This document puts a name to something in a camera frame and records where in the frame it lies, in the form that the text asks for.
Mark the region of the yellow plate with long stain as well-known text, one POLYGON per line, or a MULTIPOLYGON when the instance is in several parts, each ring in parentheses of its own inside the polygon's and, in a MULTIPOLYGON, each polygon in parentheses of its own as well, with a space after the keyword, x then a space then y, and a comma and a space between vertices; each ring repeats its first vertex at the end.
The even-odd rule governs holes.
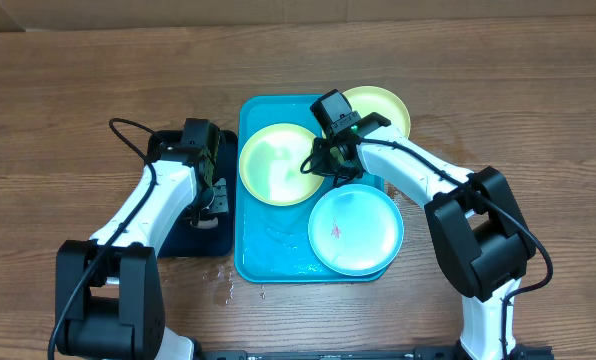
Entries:
POLYGON ((303 174, 316 135, 290 123, 266 126, 254 133, 239 155, 239 175, 246 190, 273 206, 291 206, 317 192, 323 177, 303 174))

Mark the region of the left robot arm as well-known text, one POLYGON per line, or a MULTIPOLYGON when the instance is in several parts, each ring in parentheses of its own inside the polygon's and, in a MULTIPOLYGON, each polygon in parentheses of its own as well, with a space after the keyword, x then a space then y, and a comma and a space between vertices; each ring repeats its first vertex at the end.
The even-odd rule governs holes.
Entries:
POLYGON ((214 257, 233 245, 236 136, 207 119, 152 131, 138 185, 88 240, 56 254, 47 356, 197 359, 166 324, 159 257, 214 257))

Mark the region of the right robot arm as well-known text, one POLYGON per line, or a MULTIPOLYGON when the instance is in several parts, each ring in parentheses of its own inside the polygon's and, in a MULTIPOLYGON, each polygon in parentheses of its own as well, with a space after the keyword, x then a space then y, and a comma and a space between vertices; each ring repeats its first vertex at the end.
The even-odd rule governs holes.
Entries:
POLYGON ((462 356, 513 359, 513 302, 528 261, 544 250, 501 172, 452 165, 422 149, 385 116, 360 115, 338 90, 310 107, 323 137, 301 170, 336 184, 364 174, 394 185, 426 216, 437 262, 463 297, 462 356))

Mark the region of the green scrubbing sponge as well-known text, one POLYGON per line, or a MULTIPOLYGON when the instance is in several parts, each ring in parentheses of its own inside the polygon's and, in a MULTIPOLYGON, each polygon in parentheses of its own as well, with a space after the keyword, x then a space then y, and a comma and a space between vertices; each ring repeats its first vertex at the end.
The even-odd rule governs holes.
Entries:
POLYGON ((191 225, 194 228, 201 230, 213 229, 219 225, 219 219, 217 217, 214 217, 210 220, 199 220, 197 223, 191 222, 191 225))

